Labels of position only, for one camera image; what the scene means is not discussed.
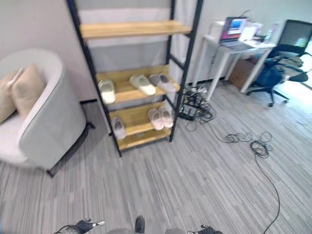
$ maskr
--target shoe rack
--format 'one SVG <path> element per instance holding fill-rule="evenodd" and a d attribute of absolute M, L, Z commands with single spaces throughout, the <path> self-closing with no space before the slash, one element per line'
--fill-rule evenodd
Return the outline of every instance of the shoe rack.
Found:
<path fill-rule="evenodd" d="M 88 64 L 93 83 L 95 85 L 98 102 L 102 107 L 103 114 L 105 115 L 109 128 L 110 136 L 112 137 L 114 144 L 117 148 L 119 156 L 122 156 L 122 151 L 128 148 L 138 146 L 144 143 L 155 141 L 162 138 L 169 138 L 172 142 L 176 129 L 176 122 L 180 104 L 182 101 L 183 89 L 186 82 L 186 77 L 191 61 L 193 52 L 193 46 L 197 33 L 199 18 L 204 0 L 197 0 L 193 26 L 189 28 L 180 22 L 174 20 L 175 18 L 175 7 L 176 0 L 171 0 L 170 19 L 167 21 L 152 21 L 152 22 L 123 22 L 123 23 L 91 23 L 83 24 L 80 23 L 78 16 L 75 0 L 67 0 L 67 5 L 75 26 L 75 30 L 83 50 L 86 62 Z M 189 38 L 189 45 L 185 62 L 179 61 L 174 55 L 170 53 L 172 44 L 173 34 L 183 34 Z M 168 35 L 167 42 L 167 53 L 164 65 L 132 69 L 126 71 L 116 72 L 104 72 L 97 73 L 93 64 L 91 53 L 89 51 L 87 41 L 92 39 L 107 39 L 107 38 L 118 38 L 118 37 L 134 37 L 134 36 L 157 36 L 157 35 Z M 169 61 L 172 60 L 176 63 L 183 71 L 180 84 L 176 83 L 169 75 Z M 114 83 L 116 101 L 114 103 L 127 102 L 136 99 L 149 98 L 150 96 L 145 95 L 141 91 L 135 89 L 129 82 L 131 76 L 136 75 L 149 76 L 151 74 L 166 74 L 170 82 L 176 87 L 175 101 L 171 101 L 166 93 L 160 88 L 156 87 L 156 96 L 162 97 L 161 102 L 154 102 L 147 105 L 142 105 L 134 108 L 126 108 L 115 111 L 110 111 L 109 106 L 106 105 L 102 98 L 98 88 L 98 82 L 100 80 L 109 79 Z M 163 130 L 156 131 L 149 122 L 147 112 L 151 108 L 158 108 L 163 106 L 167 101 L 172 109 L 174 124 L 171 129 L 164 128 Z M 111 119 L 119 116 L 124 123 L 127 136 L 123 140 L 117 140 L 113 131 Z"/>

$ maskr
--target gray striped carpet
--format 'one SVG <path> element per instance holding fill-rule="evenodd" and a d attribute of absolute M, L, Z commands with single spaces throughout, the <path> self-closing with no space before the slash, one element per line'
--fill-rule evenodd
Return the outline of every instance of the gray striped carpet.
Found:
<path fill-rule="evenodd" d="M 293 82 L 280 89 L 291 101 L 283 104 L 276 97 L 270 108 L 268 94 L 247 97 L 220 82 L 212 98 L 217 111 L 212 125 L 221 136 L 272 133 L 274 150 L 259 163 L 280 193 L 281 214 L 267 233 L 311 234 L 312 93 Z M 207 224 L 224 234 L 261 234 L 275 217 L 276 195 L 248 143 L 219 142 L 207 125 L 189 133 L 180 120 L 172 143 L 158 141 L 119 158 L 97 104 L 84 108 L 97 128 L 54 179 L 41 170 L 0 163 L 5 234 L 51 234 L 85 217 L 106 220 L 92 232 L 102 234 L 133 228 L 138 215 L 148 227 L 159 223 L 187 231 Z"/>

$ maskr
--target wooden shelf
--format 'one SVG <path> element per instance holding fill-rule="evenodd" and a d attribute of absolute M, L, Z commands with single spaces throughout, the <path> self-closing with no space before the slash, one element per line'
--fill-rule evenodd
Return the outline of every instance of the wooden shelf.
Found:
<path fill-rule="evenodd" d="M 100 80 L 109 79 L 114 83 L 115 87 L 115 95 L 116 101 L 114 103 L 123 102 L 123 101 L 130 101 L 136 99 L 142 99 L 150 97 L 145 95 L 135 87 L 133 87 L 129 79 L 131 76 L 136 75 L 145 75 L 149 76 L 151 74 L 166 74 L 169 80 L 174 84 L 176 90 L 180 89 L 179 84 L 174 82 L 173 78 L 169 75 L 169 66 L 156 66 L 156 67 L 148 67 L 148 68 L 139 68 L 139 69 L 132 69 L 126 71 L 117 71 L 117 72 L 106 72 L 106 73 L 98 73 L 97 74 L 97 82 Z M 156 94 L 155 95 L 164 95 L 166 94 L 162 89 L 156 87 Z"/>
<path fill-rule="evenodd" d="M 127 136 L 123 140 L 118 140 L 118 146 L 120 150 L 124 150 L 150 141 L 168 137 L 170 133 L 171 130 L 167 128 L 160 131 L 150 130 L 144 133 Z"/>
<path fill-rule="evenodd" d="M 191 29 L 178 21 L 83 23 L 80 31 L 84 39 L 172 35 L 190 33 Z"/>
<path fill-rule="evenodd" d="M 112 111 L 109 113 L 110 118 L 120 117 L 125 125 L 127 136 L 146 132 L 153 129 L 147 112 L 152 108 L 164 106 L 164 102 L 155 102 L 149 105 L 143 105 L 134 108 Z"/>

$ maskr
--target cardboard box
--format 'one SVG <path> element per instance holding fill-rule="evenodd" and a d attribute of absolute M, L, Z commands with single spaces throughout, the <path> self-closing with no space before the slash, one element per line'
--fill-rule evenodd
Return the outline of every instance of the cardboard box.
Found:
<path fill-rule="evenodd" d="M 230 82 L 237 88 L 241 89 L 252 72 L 257 58 L 239 59 L 230 75 Z"/>

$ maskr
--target laptop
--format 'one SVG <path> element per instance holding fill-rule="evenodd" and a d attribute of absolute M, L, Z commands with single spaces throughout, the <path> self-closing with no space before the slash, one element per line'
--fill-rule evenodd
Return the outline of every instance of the laptop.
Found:
<path fill-rule="evenodd" d="M 246 17 L 227 17 L 221 32 L 220 45 L 235 51 L 252 49 L 253 47 L 238 40 L 246 22 Z"/>

